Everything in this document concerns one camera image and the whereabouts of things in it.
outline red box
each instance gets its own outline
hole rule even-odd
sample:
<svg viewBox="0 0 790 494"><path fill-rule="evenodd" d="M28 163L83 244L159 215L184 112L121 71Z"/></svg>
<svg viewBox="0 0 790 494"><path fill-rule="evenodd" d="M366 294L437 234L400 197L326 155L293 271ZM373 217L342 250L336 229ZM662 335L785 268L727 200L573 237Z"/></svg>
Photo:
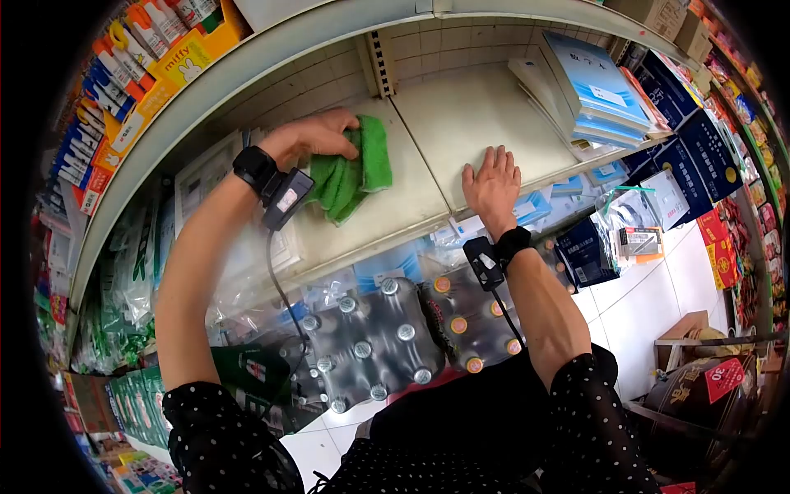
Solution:
<svg viewBox="0 0 790 494"><path fill-rule="evenodd" d="M697 218L697 224L706 246L730 238L727 227L719 219L719 211L716 208Z"/></svg>
<svg viewBox="0 0 790 494"><path fill-rule="evenodd" d="M732 288L738 281L738 265L735 261L735 249L732 248L730 238L706 245L710 267L713 270L713 279L716 289Z"/></svg>

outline red price tag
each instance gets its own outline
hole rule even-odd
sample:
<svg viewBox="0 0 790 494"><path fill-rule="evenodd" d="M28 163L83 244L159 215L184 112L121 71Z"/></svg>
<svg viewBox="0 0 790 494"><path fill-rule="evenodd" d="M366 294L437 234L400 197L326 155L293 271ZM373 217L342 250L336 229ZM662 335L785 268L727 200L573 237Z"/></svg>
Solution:
<svg viewBox="0 0 790 494"><path fill-rule="evenodd" d="M665 485L661 488L663 494L695 494L697 491L694 482L687 482L685 484Z"/></svg>
<svg viewBox="0 0 790 494"><path fill-rule="evenodd" d="M734 390L743 382L743 365L738 359L730 359L718 364L705 373L708 383L708 397L713 404L716 400Z"/></svg>

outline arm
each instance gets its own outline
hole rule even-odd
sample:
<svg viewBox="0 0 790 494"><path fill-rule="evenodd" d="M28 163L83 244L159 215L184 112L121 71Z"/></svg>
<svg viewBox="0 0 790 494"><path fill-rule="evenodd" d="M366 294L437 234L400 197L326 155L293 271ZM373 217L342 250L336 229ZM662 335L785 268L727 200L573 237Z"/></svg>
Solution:
<svg viewBox="0 0 790 494"><path fill-rule="evenodd" d="M339 108L286 124L258 147L274 158L280 170L305 153L353 159L358 151L342 132L358 126L348 110ZM246 182L229 174L186 222L172 248L156 305L156 344L168 390L196 381L220 382L205 335L205 313L224 257L258 200Z"/></svg>
<svg viewBox="0 0 790 494"><path fill-rule="evenodd" d="M486 150L483 166L463 171L464 196L496 242L516 228L513 207L521 189L521 171L513 154L499 146ZM577 355L590 353L590 333L576 303L535 249L518 252L507 267L507 284L527 338L529 356L548 389L556 372Z"/></svg>

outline wrist strap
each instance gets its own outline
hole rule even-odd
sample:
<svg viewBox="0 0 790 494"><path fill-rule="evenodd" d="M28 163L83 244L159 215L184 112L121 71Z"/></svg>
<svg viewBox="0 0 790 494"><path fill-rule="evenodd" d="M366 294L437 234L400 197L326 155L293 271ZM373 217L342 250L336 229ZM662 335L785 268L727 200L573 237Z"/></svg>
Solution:
<svg viewBox="0 0 790 494"><path fill-rule="evenodd" d="M513 260L513 256L517 252L529 248L529 240L532 234L526 228L517 226L512 230L508 230L499 237L499 241L494 244L494 253L496 254L499 265L502 267L502 272L507 276L507 265Z"/></svg>

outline sleeve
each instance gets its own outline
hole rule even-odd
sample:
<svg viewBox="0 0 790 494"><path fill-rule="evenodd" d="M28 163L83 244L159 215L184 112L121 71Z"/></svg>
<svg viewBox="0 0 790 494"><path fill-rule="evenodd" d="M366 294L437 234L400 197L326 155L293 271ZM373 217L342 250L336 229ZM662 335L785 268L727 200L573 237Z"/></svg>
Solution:
<svg viewBox="0 0 790 494"><path fill-rule="evenodd" d="M549 405L544 492L660 494L614 383L604 381L593 354L577 356L557 371Z"/></svg>
<svg viewBox="0 0 790 494"><path fill-rule="evenodd" d="M186 494L304 492L285 448L219 384L184 384L164 395L162 408L173 425L167 448Z"/></svg>

